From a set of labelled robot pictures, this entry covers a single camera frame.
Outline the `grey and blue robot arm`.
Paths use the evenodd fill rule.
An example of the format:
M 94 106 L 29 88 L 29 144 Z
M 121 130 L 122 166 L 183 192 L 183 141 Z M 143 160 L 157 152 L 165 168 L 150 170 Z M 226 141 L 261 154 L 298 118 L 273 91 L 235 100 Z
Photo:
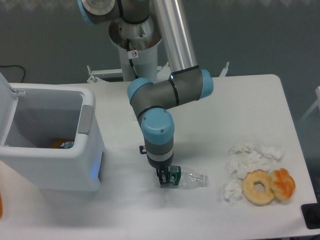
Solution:
M 214 83 L 194 52 L 180 0 L 80 0 L 90 24 L 109 22 L 127 96 L 140 126 L 140 149 L 159 184 L 170 184 L 175 124 L 169 109 L 208 97 Z

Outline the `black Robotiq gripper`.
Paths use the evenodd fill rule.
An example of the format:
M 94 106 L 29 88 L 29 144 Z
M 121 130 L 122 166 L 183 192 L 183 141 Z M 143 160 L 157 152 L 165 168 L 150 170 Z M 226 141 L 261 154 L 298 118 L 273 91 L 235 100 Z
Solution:
M 166 188 L 170 186 L 169 175 L 170 175 L 170 165 L 173 162 L 174 156 L 171 155 L 168 159 L 163 161 L 155 161 L 147 156 L 148 163 L 156 169 L 156 175 L 161 188 Z

